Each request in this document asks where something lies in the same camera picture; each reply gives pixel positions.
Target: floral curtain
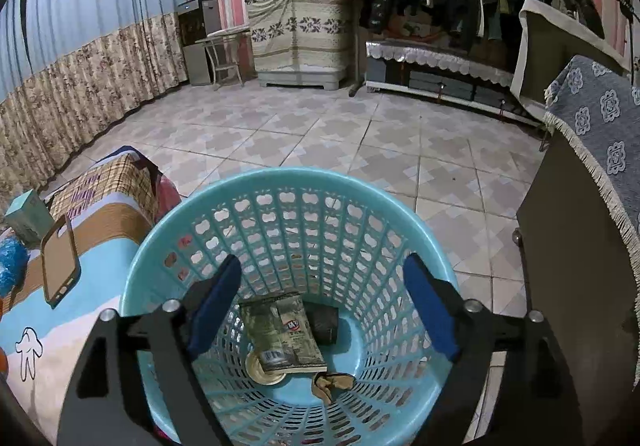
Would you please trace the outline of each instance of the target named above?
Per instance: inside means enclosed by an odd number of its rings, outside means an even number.
[[[175,13],[102,36],[28,78],[0,103],[0,214],[112,122],[186,79]]]

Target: basket bottom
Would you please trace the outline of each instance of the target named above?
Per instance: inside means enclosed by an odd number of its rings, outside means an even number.
[[[319,347],[330,373],[341,372],[356,378],[366,360],[366,350],[359,323],[346,311],[338,320],[338,341],[329,347]],[[313,374],[289,374],[273,386],[260,386],[258,390],[276,402],[293,406],[317,406],[320,399],[311,393]]]

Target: curtain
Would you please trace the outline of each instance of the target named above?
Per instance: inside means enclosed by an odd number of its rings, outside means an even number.
[[[0,226],[18,194],[186,80],[183,0],[8,0],[0,12]]]

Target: teal box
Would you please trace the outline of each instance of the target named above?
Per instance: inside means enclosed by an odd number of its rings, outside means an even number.
[[[36,190],[16,197],[4,219],[27,248],[39,248],[42,237],[53,226],[53,217]]]

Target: brown crumpled object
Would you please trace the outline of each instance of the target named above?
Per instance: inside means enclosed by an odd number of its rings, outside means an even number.
[[[331,389],[351,390],[356,382],[351,374],[328,374],[318,372],[311,381],[311,393],[321,399],[325,406],[334,402]]]

